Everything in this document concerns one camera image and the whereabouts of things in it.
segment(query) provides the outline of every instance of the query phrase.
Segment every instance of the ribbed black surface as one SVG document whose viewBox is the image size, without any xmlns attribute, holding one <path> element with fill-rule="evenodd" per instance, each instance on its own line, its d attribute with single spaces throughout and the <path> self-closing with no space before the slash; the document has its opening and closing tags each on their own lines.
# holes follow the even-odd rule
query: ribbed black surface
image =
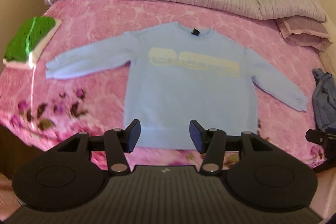
<svg viewBox="0 0 336 224">
<path fill-rule="evenodd" d="M 268 213 L 232 198 L 219 178 L 193 166 L 138 166 L 110 179 L 94 200 L 65 212 L 18 210 L 6 224 L 316 224 L 310 209 Z"/>
</svg>

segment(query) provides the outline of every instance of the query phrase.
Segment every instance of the green folded cloth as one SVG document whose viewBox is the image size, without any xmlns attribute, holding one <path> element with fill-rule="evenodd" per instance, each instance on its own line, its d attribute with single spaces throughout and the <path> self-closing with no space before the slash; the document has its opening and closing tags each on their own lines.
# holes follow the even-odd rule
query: green folded cloth
<svg viewBox="0 0 336 224">
<path fill-rule="evenodd" d="M 53 18 L 45 16 L 28 19 L 7 45 L 5 52 L 6 61 L 26 62 L 29 54 L 55 26 L 55 23 Z"/>
</svg>

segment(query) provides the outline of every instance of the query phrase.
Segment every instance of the lavender pillow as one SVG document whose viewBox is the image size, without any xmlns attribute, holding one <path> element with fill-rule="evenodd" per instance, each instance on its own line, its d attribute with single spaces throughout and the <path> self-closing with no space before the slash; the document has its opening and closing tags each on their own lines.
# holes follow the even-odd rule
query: lavender pillow
<svg viewBox="0 0 336 224">
<path fill-rule="evenodd" d="M 321 51 L 331 45 L 327 29 L 317 20 L 292 16 L 276 19 L 276 22 L 288 44 L 311 46 Z"/>
</svg>

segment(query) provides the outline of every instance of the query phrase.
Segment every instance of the pink floral bedspread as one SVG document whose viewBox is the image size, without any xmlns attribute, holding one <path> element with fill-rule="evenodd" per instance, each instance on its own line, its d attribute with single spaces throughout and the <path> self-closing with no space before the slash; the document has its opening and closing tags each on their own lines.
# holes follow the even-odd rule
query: pink floral bedspread
<svg viewBox="0 0 336 224">
<path fill-rule="evenodd" d="M 47 150 L 79 131 L 102 135 L 122 127 L 129 66 L 73 80 L 46 80 L 45 63 L 61 52 L 129 30 L 178 21 L 192 28 L 212 28 L 250 47 L 273 64 L 311 98 L 311 70 L 321 67 L 311 47 L 292 46 L 281 37 L 274 20 L 254 20 L 190 5 L 142 0 L 59 0 L 46 15 L 61 19 L 56 32 L 32 71 L 6 68 L 0 76 L 0 122 L 28 145 Z M 324 161 L 323 149 L 305 139 L 315 128 L 312 103 L 297 112 L 257 88 L 259 134 L 311 167 Z M 136 147 L 126 155 L 131 167 L 196 165 L 202 156 L 191 150 Z M 238 160 L 228 153 L 225 166 Z M 103 152 L 92 161 L 106 168 Z"/>
</svg>

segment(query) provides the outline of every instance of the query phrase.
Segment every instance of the clothes on dresser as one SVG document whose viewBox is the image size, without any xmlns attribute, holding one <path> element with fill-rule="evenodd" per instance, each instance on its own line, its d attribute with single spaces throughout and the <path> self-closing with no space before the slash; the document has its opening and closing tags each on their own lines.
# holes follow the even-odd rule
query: clothes on dresser
<svg viewBox="0 0 336 224">
<path fill-rule="evenodd" d="M 252 49 L 211 29 L 192 32 L 178 22 L 125 32 L 60 54 L 47 63 L 46 77 L 82 77 L 130 61 L 124 124 L 140 120 L 138 145 L 145 147 L 194 149 L 192 119 L 228 135 L 256 133 L 253 83 L 306 110 L 303 92 Z"/>
<path fill-rule="evenodd" d="M 315 121 L 319 130 L 336 132 L 336 87 L 334 78 L 321 68 L 313 69 L 316 89 L 312 96 Z"/>
</svg>

